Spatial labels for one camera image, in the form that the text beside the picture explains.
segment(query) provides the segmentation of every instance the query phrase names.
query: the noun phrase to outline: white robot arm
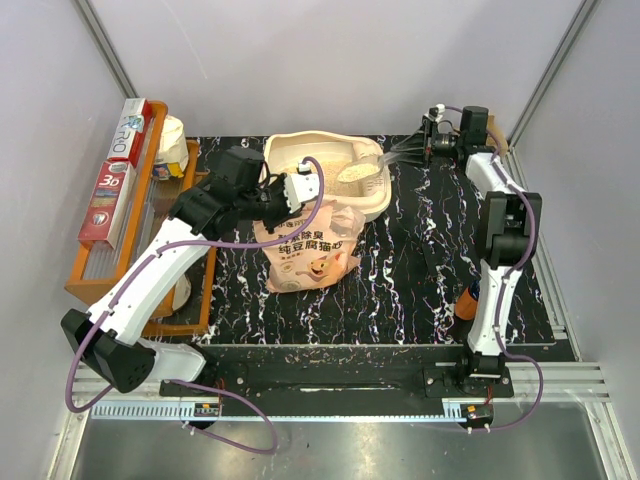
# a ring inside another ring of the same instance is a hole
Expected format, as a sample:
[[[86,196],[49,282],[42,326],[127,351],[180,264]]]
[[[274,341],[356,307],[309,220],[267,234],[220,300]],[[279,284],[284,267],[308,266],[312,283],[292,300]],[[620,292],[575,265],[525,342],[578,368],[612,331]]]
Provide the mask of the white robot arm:
[[[462,114],[457,132],[438,130],[447,109]],[[495,381],[507,374],[503,349],[509,311],[522,266],[535,253],[542,210],[540,195],[517,185],[498,152],[486,145],[488,119],[483,107],[438,105],[423,117],[418,131],[427,165],[432,156],[452,158],[483,197],[474,238],[482,275],[480,296],[465,352],[456,364],[457,383],[473,378]]]
[[[212,172],[178,197],[154,240],[111,291],[87,313],[70,310],[62,319],[75,352],[99,324],[82,359],[121,393],[146,380],[191,382],[205,366],[196,348],[140,336],[171,287],[210,248],[207,241],[234,230],[242,219],[273,229],[318,197],[319,178],[308,165],[291,175],[271,175],[268,169],[265,175],[265,165],[262,154],[239,147],[217,157]]]

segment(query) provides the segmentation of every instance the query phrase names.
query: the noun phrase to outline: red box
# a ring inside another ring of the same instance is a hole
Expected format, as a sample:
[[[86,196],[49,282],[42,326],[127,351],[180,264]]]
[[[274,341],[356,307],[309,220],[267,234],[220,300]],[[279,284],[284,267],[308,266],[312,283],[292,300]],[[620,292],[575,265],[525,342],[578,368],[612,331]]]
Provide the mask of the red box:
[[[129,162],[102,164],[78,234],[78,241],[85,247],[107,242],[116,248],[135,178],[136,171]]]
[[[130,162],[134,168],[138,166],[151,114],[151,104],[144,98],[127,98],[124,101],[107,160]]]

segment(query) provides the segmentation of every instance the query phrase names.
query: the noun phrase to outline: cat litter box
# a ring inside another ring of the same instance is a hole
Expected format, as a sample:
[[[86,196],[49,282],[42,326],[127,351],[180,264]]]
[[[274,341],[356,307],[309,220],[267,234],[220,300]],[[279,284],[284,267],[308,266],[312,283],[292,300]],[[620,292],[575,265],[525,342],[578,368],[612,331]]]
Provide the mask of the cat litter box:
[[[314,157],[325,176],[324,199],[360,210],[367,222],[378,218],[391,203],[389,168],[360,182],[340,183],[337,177],[347,163],[374,154],[382,155],[382,148],[371,139],[318,131],[273,135],[264,148],[272,173],[295,173],[304,157]]]

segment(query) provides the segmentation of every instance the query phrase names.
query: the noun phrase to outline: cat cartoon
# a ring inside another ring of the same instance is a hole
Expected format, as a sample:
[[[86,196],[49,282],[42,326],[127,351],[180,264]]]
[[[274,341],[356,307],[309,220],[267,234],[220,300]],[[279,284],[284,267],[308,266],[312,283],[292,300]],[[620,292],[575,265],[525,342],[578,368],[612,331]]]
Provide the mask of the cat cartoon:
[[[340,263],[343,252],[335,255],[324,255],[309,263],[309,271],[296,272],[296,275],[307,275],[311,280],[318,283],[316,288],[328,287],[336,283],[344,274],[345,267]]]

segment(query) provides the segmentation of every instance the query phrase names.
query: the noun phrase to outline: gray floor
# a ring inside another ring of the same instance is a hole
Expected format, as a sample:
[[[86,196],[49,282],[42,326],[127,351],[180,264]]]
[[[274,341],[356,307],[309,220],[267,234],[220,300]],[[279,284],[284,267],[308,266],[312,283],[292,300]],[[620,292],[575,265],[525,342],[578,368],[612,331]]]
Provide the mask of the gray floor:
[[[498,423],[518,416],[501,404]],[[467,436],[451,426],[276,424],[276,456],[241,452],[179,424],[92,420],[74,479],[604,479],[586,414],[579,405],[543,404],[524,425]],[[268,446],[259,423],[218,424],[216,433]]]

